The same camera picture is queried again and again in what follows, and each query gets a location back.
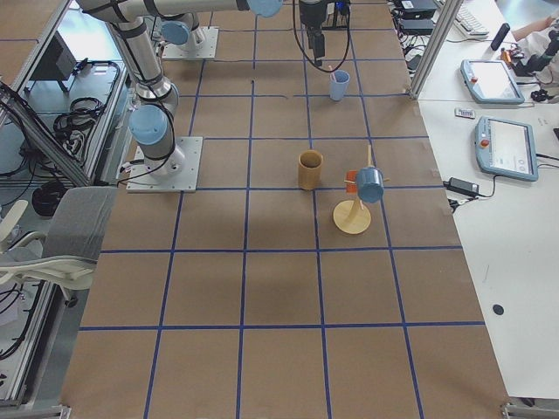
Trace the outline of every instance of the brown cup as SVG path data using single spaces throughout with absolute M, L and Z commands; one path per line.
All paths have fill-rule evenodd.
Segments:
M 321 169 L 324 158 L 316 150 L 303 151 L 299 155 L 299 187 L 312 190 L 321 180 Z

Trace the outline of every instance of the table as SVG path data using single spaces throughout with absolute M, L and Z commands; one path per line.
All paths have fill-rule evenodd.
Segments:
M 494 2 L 471 2 L 471 10 L 492 30 L 502 17 Z M 492 177 L 480 172 L 473 149 L 477 121 L 453 116 L 456 106 L 487 115 L 531 124 L 538 153 L 559 156 L 552 128 L 559 127 L 559 107 L 528 103 L 522 106 L 480 106 L 473 102 L 459 74 L 463 58 L 494 58 L 489 42 L 446 42 L 419 97 L 421 114 L 441 177 L 476 182 L 485 195 Z M 522 88 L 526 97 L 537 86 Z M 559 398 L 559 314 L 556 281 L 556 185 L 559 173 L 541 169 L 535 183 L 499 178 L 495 196 L 468 203 L 455 216 L 460 241 L 480 299 L 507 392 L 511 396 Z M 502 316 L 493 305 L 505 308 Z

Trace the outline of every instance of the blue cup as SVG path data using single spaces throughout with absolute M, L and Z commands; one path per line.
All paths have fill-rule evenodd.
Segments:
M 357 195 L 366 203 L 380 201 L 384 195 L 383 172 L 378 168 L 362 168 L 355 178 Z
M 336 70 L 330 75 L 330 99 L 342 100 L 348 90 L 349 73 L 343 70 Z

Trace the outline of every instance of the white chair armrest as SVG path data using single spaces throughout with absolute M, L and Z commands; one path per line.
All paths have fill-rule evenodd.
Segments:
M 17 201 L 12 205 L 10 211 L 8 211 L 8 214 L 6 214 L 6 217 L 0 223 L 0 253 L 4 253 L 8 249 L 8 239 L 10 238 L 11 232 L 24 214 L 27 205 L 27 201 Z

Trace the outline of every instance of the power adapter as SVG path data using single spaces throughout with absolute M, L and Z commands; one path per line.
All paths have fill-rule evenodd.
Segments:
M 472 198 L 480 195 L 480 186 L 477 183 L 462 181 L 455 177 L 451 177 L 448 182 L 443 182 L 443 185 L 445 185 L 446 189 L 457 194 L 471 196 Z

